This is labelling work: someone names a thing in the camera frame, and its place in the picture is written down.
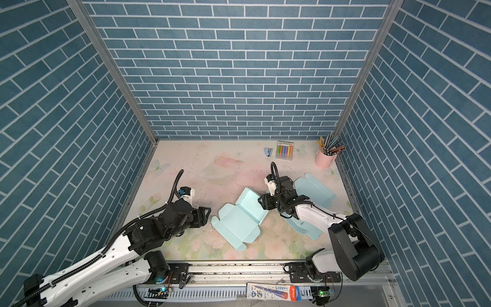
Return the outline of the light blue paper box sheet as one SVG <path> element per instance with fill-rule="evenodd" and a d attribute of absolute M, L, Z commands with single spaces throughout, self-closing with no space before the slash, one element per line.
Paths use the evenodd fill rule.
<path fill-rule="evenodd" d="M 226 203 L 211 220 L 212 226 L 237 251 L 245 251 L 260 235 L 260 225 L 268 215 L 259 203 L 260 196 L 245 188 L 236 204 Z"/>

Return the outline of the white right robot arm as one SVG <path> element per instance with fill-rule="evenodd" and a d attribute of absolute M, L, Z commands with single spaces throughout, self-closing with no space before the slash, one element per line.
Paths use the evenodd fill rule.
<path fill-rule="evenodd" d="M 287 220 L 307 222 L 329 235 L 332 250 L 321 248 L 305 259 L 305 268 L 312 280 L 337 271 L 349 280 L 357 281 L 385 260 L 378 239 L 359 214 L 346 216 L 323 209 L 312 199 L 297 193 L 287 176 L 278 178 L 270 174 L 265 183 L 268 192 L 258 198 L 263 209 L 275 209 Z"/>

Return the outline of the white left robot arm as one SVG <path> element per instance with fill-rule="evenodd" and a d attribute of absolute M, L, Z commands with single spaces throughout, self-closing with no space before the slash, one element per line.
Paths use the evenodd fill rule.
<path fill-rule="evenodd" d="M 205 226 L 210 213 L 185 198 L 168 202 L 128 222 L 105 247 L 74 265 L 29 277 L 16 306 L 86 306 L 147 281 L 166 285 L 171 269 L 159 248 L 189 228 Z"/>

